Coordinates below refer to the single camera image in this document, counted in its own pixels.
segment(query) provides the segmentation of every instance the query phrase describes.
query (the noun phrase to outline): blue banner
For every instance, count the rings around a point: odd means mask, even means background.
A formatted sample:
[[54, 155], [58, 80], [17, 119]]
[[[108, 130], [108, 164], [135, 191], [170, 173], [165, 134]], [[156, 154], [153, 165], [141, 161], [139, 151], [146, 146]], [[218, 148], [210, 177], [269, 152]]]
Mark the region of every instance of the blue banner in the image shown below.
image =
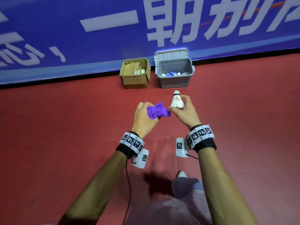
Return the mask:
[[300, 0], [0, 0], [0, 84], [300, 47]]

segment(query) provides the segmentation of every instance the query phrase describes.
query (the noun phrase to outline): plastic bin lid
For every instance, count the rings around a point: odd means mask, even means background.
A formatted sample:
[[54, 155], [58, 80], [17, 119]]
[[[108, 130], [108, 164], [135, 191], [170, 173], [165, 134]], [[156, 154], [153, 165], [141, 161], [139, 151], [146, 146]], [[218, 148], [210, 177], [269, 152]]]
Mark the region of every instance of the plastic bin lid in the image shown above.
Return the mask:
[[160, 61], [175, 60], [175, 59], [182, 59], [182, 58], [188, 58], [187, 49], [176, 49], [176, 50], [166, 50], [166, 51], [156, 52], [154, 55], [155, 74], [157, 75], [158, 63]]

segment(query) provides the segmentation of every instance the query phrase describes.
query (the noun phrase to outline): shuttlecock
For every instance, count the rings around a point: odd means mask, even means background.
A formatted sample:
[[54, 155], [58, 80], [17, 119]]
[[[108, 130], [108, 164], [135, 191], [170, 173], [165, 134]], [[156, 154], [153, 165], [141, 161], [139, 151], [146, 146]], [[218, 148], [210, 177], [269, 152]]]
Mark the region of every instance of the shuttlecock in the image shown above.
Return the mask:
[[181, 97], [180, 97], [180, 93], [179, 91], [174, 91], [174, 95], [173, 95], [173, 101], [171, 106], [176, 107], [180, 110], [183, 110], [185, 107], [185, 104], [183, 103]]

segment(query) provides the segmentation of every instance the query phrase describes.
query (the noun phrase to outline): shoe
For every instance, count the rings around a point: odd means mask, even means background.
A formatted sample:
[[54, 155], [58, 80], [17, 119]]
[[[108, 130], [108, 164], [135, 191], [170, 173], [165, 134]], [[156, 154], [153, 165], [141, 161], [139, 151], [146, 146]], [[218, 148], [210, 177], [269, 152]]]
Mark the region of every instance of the shoe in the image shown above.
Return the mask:
[[177, 175], [176, 178], [179, 178], [179, 177], [185, 177], [185, 178], [187, 178], [187, 175], [185, 174], [184, 171], [179, 171], [179, 173], [178, 173], [178, 175]]

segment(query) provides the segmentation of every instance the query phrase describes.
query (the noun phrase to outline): person's left arm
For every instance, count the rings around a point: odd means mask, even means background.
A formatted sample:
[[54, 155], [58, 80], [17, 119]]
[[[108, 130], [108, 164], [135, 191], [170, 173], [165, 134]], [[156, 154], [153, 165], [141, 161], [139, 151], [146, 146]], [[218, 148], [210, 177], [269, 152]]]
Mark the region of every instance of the person's left arm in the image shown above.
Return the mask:
[[[138, 134], [140, 138], [146, 136], [158, 122], [157, 118], [151, 120], [148, 117], [148, 106], [154, 105], [149, 102], [140, 102], [135, 111], [131, 131]], [[92, 225], [97, 223], [126, 165], [127, 155], [124, 151], [116, 151], [111, 156], [60, 219], [58, 225], [82, 223]]]

